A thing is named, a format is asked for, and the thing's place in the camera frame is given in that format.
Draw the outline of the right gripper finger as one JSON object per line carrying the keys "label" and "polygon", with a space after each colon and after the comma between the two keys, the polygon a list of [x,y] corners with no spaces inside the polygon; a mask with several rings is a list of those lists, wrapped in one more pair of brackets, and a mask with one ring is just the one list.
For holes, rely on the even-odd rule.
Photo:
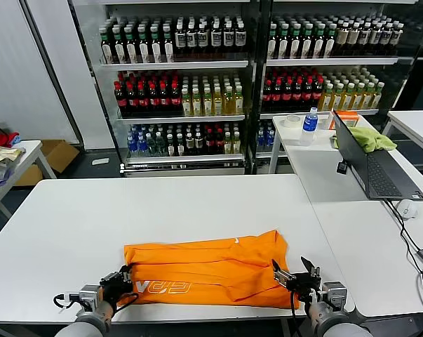
{"label": "right gripper finger", "polygon": [[274,279],[280,285],[287,285],[291,281],[295,280],[295,275],[292,275],[289,272],[281,269],[280,265],[274,259],[272,259],[271,261],[274,269]]}
{"label": "right gripper finger", "polygon": [[302,277],[306,279],[318,279],[320,278],[320,267],[316,267],[310,260],[304,256],[300,257],[306,272],[302,273]]}

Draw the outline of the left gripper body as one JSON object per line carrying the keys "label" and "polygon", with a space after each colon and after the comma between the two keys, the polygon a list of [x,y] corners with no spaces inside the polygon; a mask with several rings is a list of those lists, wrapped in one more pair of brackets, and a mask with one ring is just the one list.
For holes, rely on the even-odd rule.
{"label": "left gripper body", "polygon": [[107,302],[119,302],[122,296],[132,293],[133,284],[131,281],[123,281],[120,279],[102,280],[104,289],[103,300]]}

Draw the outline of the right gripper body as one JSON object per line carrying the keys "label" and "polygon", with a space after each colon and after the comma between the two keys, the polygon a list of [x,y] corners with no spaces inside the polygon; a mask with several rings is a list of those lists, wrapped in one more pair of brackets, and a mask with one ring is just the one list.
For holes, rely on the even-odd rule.
{"label": "right gripper body", "polygon": [[290,282],[290,292],[297,295],[301,302],[312,302],[311,292],[320,290],[320,278],[306,279],[302,277],[302,273],[295,273],[295,280]]}

